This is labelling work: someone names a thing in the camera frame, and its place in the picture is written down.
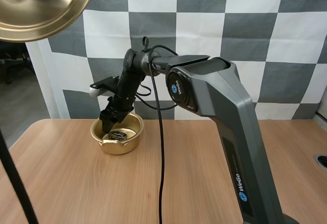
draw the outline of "small object in bowl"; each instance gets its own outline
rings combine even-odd
[[[110,131],[106,136],[108,137],[109,140],[118,140],[118,141],[122,141],[127,138],[127,134],[125,134],[122,131]]]
[[[91,134],[101,145],[102,151],[120,155],[137,147],[143,126],[143,120],[140,116],[129,113],[121,123],[116,123],[112,127],[109,134],[102,131],[102,121],[97,119],[91,126]]]

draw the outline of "gold bowl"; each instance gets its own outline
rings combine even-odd
[[[91,134],[101,146],[102,151],[120,155],[132,151],[139,144],[139,135],[143,131],[144,123],[140,116],[129,113],[123,122],[117,123],[111,129],[112,132],[122,133],[127,136],[123,140],[109,139],[108,134],[102,131],[102,121],[97,119],[91,126]]]
[[[68,27],[89,0],[0,0],[0,39],[27,42]]]

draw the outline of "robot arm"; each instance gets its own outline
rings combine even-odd
[[[106,133],[132,110],[137,88],[149,73],[146,53],[125,57],[126,62],[131,64],[124,65],[118,82],[107,84],[115,95],[100,115]],[[152,64],[156,75],[166,75],[176,104],[216,123],[244,223],[298,223],[282,213],[254,106],[235,64],[209,56],[157,56]],[[91,88],[104,86],[98,82]]]

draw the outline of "wego logo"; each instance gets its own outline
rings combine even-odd
[[[179,87],[179,83],[178,83],[178,80],[176,80],[176,86],[177,86],[177,90],[178,90],[178,94],[182,94],[181,90],[180,90],[180,87]]]
[[[236,180],[237,180],[237,186],[239,187],[239,196],[240,196],[240,199],[243,200],[244,202],[247,201],[247,196],[244,194],[244,189],[243,189],[243,184],[242,184],[242,181],[241,181],[241,177],[239,174],[236,174]]]
[[[241,182],[241,177],[240,177],[240,175],[239,174],[236,174],[236,180],[237,180],[237,185],[238,185],[238,187],[239,187],[239,190],[240,191],[244,191],[243,190],[243,185],[242,185],[242,182]]]

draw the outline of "checkered backdrop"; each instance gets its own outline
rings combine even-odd
[[[43,52],[62,117],[98,117],[108,97],[91,98],[89,85],[118,76],[126,50],[141,50],[148,36],[180,55],[235,62],[258,119],[308,119],[327,84],[326,34],[327,0],[91,0]],[[156,80],[161,106],[172,105],[164,76]],[[149,77],[144,83],[152,87]],[[153,94],[145,100],[155,105]],[[138,100],[135,112],[157,118]],[[162,116],[200,119],[179,107]]]

